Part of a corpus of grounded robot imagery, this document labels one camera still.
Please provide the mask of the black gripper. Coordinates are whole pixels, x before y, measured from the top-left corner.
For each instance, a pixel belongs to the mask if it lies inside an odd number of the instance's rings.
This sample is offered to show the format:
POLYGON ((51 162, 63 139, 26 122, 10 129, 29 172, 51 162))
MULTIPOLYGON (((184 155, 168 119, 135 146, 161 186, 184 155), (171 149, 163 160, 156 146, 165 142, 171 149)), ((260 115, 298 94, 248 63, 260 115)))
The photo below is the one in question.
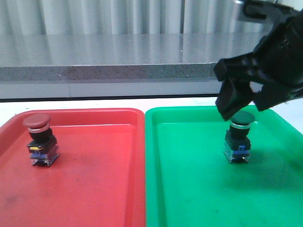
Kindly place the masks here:
POLYGON ((258 111, 264 111, 302 98, 302 14, 278 23, 252 52, 220 59, 214 72, 222 82, 215 104, 225 121, 252 100, 258 111))

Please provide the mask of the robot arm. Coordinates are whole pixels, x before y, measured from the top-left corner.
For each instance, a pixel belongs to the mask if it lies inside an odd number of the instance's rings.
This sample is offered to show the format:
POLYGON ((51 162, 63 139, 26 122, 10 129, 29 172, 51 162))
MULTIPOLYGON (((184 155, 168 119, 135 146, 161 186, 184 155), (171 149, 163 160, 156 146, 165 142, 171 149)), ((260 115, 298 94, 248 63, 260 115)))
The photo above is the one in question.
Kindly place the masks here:
POLYGON ((254 102, 259 111, 303 96, 303 12, 262 0, 245 0, 240 18, 273 23, 250 53, 220 59, 215 102, 224 120, 254 102))

